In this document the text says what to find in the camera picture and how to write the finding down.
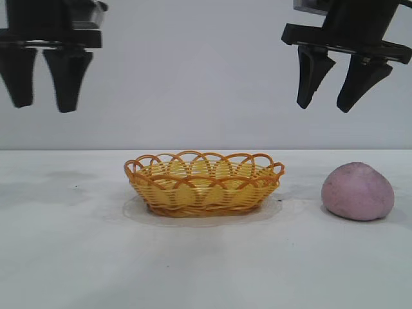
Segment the white table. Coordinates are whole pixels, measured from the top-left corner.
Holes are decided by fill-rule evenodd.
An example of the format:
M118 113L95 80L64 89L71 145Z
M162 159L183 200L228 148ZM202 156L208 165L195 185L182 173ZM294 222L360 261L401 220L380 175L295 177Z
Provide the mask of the white table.
M267 151L287 170L261 212L182 220L129 186L144 153L0 152L0 308L411 308L412 151ZM394 186L385 220L322 210L352 161Z

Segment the robotic arm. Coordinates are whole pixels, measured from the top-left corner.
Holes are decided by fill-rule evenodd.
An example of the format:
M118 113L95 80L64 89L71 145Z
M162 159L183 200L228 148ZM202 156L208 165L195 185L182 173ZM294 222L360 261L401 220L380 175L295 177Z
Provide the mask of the robotic arm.
M307 108L335 62L328 51L349 53L351 61L337 106L347 113L374 85L392 72L388 61L408 64L412 49L383 41L399 5L409 0L294 0L294 8L325 15L321 28L287 24L282 40L298 45L300 81L297 103Z
M14 106L33 104L36 47L53 77L59 111L75 111L82 80L101 48L98 31L108 6L94 0L6 0L8 29L0 30L0 74Z
M298 45L301 77L297 102L307 108L335 62L328 51L351 54L337 99L345 113L374 85L389 76L388 61L409 63L412 49L383 41L399 5L410 0L294 0L295 9L326 15L321 28L287 24L282 40ZM45 48L57 106L75 111L83 77L101 48L98 30L108 6L95 0L6 0L8 29L0 30L0 74L17 108L33 103L36 47Z

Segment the pink ball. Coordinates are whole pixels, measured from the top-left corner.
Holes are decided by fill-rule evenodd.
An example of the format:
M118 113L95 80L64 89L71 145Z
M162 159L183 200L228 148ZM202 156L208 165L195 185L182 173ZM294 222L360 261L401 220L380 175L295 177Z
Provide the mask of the pink ball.
M349 163L334 170L322 188L324 206L332 213L352 220L385 218L395 205L391 184L364 163Z

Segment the yellow basket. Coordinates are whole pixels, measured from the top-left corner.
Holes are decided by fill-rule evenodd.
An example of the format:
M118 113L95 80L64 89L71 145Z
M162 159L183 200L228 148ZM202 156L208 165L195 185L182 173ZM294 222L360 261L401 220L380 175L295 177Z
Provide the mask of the yellow basket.
M182 157L188 155L194 158L185 161ZM256 165L256 159L267 159L270 164ZM222 156L183 151L140 156L127 161L124 170L151 211L184 218L233 216L257 209L279 187L285 166L261 153Z

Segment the white wall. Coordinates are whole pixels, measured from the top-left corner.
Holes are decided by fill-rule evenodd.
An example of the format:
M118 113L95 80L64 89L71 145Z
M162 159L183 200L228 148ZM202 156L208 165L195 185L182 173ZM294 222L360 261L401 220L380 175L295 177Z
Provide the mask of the white wall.
M297 50L281 34L323 17L292 0L106 2L79 110L59 114L39 57L32 107L15 109L0 85L1 149L412 148L412 66L393 64L345 115L335 105L349 57L332 54L312 105L298 107ZM412 46L411 30L401 8L386 39Z

